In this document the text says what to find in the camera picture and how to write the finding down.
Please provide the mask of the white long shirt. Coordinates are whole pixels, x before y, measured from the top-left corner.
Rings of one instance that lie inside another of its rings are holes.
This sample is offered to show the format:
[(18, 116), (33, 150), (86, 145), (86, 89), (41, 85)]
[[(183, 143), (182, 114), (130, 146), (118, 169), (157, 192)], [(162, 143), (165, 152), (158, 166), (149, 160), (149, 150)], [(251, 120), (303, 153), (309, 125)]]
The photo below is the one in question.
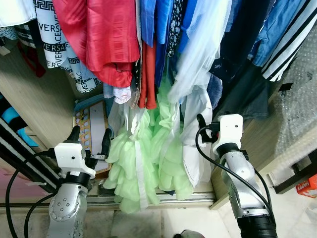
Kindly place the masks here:
[(192, 186), (196, 186), (202, 174), (200, 166), (202, 157), (195, 145), (195, 137), (200, 129), (197, 115), (201, 114), (206, 122), (212, 120), (212, 103), (206, 89), (195, 86), (192, 92), (184, 97), (181, 111), (184, 117), (181, 133), (183, 164), (190, 183)]

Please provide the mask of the light green ruffled dress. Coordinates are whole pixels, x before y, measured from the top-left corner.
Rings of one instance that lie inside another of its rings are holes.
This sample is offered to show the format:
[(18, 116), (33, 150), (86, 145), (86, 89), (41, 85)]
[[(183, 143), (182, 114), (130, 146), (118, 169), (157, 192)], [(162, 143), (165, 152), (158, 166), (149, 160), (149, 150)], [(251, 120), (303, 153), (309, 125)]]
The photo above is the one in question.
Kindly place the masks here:
[(104, 188), (114, 190), (125, 213), (158, 205), (157, 190), (175, 192), (177, 200), (188, 199), (194, 191), (184, 166), (179, 105), (168, 101), (171, 87), (168, 81), (161, 83), (156, 109), (114, 103), (109, 113), (114, 137)]

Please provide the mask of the white pink-trim garment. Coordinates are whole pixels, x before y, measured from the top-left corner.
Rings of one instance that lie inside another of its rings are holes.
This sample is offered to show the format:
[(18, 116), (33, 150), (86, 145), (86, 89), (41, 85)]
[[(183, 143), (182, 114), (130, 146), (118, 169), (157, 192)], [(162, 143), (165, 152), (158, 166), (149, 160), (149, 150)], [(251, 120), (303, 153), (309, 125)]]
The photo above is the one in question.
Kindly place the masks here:
[(114, 87), (108, 84), (103, 85), (104, 97), (113, 98), (116, 104), (125, 104), (132, 97), (131, 87)]

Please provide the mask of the wooden wardrobe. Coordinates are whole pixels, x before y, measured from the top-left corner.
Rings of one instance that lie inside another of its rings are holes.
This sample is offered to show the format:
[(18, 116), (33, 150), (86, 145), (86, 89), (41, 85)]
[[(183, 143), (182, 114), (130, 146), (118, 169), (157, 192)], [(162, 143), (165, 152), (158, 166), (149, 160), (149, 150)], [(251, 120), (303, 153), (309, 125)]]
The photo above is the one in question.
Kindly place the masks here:
[[(75, 90), (73, 81), (63, 70), (49, 69), (43, 77), (36, 77), (17, 49), (0, 56), (0, 93), (25, 120), (42, 149), (57, 145), (69, 136), (73, 126)], [(269, 118), (247, 122), (242, 137), (242, 147), (261, 175), (283, 168), (282, 161), (275, 156), (281, 112), (272, 105), (269, 108)], [(212, 205), (172, 204), (159, 207), (219, 209), (229, 202), (228, 189), (219, 169), (213, 172), (208, 183), (195, 188), (194, 193), (197, 192), (212, 192), (216, 202)]]

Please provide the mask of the dark grey jeans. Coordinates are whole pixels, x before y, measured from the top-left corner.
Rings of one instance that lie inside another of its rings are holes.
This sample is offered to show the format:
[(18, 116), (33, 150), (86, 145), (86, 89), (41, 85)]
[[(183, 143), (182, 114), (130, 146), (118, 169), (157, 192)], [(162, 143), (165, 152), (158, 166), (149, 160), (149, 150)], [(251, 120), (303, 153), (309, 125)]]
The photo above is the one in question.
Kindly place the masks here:
[(269, 116), (268, 100), (272, 82), (260, 75), (245, 75), (224, 89), (213, 117), (240, 114), (244, 119), (263, 119)]

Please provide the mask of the black metal rack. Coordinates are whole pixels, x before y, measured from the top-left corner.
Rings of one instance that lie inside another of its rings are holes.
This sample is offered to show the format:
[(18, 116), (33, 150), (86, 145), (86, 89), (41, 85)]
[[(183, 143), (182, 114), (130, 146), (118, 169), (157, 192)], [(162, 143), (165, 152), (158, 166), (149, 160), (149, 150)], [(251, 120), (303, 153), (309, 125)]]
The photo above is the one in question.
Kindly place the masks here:
[(18, 170), (29, 181), (40, 183), (40, 187), (46, 192), (57, 191), (59, 176), (50, 166), (46, 165), (43, 157), (34, 159), (34, 150), (20, 137), (16, 130), (2, 118), (10, 103), (0, 95), (0, 156), (11, 167)]

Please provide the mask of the cyan plastic item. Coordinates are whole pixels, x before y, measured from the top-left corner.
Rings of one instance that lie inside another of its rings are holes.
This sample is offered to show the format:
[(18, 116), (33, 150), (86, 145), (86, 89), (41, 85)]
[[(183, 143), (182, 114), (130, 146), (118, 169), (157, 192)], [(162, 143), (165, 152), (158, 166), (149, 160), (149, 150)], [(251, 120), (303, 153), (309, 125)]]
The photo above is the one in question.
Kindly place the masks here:
[(1, 115), (2, 119), (9, 125), (13, 131), (18, 131), (27, 127), (26, 122), (19, 116), (16, 109), (9, 107)]

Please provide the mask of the red printed box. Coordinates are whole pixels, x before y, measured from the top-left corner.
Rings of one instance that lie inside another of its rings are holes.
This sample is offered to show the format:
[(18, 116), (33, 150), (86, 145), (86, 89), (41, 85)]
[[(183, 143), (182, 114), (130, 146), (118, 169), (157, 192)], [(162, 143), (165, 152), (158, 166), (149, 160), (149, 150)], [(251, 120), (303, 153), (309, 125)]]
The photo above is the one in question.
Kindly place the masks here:
[(297, 184), (295, 190), (299, 195), (315, 199), (317, 197), (317, 175)]

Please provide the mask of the black white lettered garment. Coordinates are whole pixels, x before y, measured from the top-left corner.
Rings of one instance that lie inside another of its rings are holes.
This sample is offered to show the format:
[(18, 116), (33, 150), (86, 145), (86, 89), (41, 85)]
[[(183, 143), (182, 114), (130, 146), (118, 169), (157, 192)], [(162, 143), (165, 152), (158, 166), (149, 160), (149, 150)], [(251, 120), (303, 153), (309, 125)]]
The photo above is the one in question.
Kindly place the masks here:
[(102, 83), (80, 61), (57, 18), (52, 0), (33, 0), (36, 18), (12, 26), (24, 46), (42, 48), (47, 68), (60, 68), (74, 80), (80, 93), (89, 93)]

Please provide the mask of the dark navy jacket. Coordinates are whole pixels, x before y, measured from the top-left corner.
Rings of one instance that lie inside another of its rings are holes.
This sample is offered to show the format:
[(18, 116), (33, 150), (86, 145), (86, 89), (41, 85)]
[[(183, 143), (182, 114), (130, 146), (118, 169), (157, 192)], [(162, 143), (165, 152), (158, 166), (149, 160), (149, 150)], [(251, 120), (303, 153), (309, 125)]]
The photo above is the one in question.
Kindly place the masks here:
[(220, 58), (210, 72), (229, 84), (247, 59), (267, 18), (272, 0), (240, 0), (229, 32), (220, 43)]

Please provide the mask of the black white striped garment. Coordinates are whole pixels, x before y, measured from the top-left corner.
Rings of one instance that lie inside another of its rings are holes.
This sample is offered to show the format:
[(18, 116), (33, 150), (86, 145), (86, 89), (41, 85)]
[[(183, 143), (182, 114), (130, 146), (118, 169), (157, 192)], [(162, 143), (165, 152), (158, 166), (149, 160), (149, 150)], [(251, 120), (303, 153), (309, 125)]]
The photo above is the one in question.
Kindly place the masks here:
[(299, 1), (302, 4), (261, 70), (263, 78), (268, 81), (279, 80), (317, 20), (317, 0)]

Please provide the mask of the bright blue shirt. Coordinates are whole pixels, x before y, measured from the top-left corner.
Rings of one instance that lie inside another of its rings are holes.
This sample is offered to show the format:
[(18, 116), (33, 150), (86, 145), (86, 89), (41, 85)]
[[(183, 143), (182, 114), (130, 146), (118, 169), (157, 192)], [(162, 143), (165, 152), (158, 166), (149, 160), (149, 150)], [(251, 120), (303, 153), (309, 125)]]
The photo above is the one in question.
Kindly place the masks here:
[(168, 25), (171, 21), (174, 0), (140, 0), (141, 39), (143, 63), (149, 63), (150, 47), (156, 50), (155, 77), (160, 78), (165, 64)]

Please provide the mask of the plain white garment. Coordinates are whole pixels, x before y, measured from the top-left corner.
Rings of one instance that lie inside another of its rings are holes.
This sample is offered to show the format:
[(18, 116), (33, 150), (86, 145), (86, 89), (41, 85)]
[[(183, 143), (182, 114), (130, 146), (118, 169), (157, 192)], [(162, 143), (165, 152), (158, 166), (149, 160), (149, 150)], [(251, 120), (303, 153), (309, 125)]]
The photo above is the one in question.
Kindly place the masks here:
[(24, 24), (34, 18), (33, 0), (0, 0), (0, 27)]

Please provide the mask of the metal sliding door rail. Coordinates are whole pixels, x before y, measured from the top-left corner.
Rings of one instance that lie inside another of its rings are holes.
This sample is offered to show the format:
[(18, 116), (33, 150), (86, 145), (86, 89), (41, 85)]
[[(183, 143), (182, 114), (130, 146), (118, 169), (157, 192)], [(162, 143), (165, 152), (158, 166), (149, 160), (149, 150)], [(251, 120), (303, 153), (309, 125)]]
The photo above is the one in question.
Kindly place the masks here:
[[(212, 192), (197, 192), (193, 193), (192, 196), (185, 200), (177, 200), (176, 196), (169, 195), (167, 193), (158, 193), (160, 205), (172, 205), (184, 206), (185, 204), (207, 204), (212, 205), (216, 202), (216, 197)], [(113, 196), (88, 196), (87, 197), (88, 206), (107, 206), (107, 207), (118, 207), (119, 204), (114, 201)]]

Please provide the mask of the black table frame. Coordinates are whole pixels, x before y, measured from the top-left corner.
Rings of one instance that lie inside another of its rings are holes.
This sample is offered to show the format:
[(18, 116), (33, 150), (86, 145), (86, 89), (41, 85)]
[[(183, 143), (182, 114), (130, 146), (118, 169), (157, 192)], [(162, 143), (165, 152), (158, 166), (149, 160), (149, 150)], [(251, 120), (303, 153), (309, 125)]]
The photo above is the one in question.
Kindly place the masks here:
[(302, 158), (299, 162), (290, 166), (292, 176), (284, 181), (281, 181), (273, 186), (277, 194), (283, 194), (295, 188), (300, 183), (308, 181), (310, 177), (317, 174), (317, 166), (313, 165), (311, 159), (317, 156), (317, 150), (313, 150), (307, 156)]

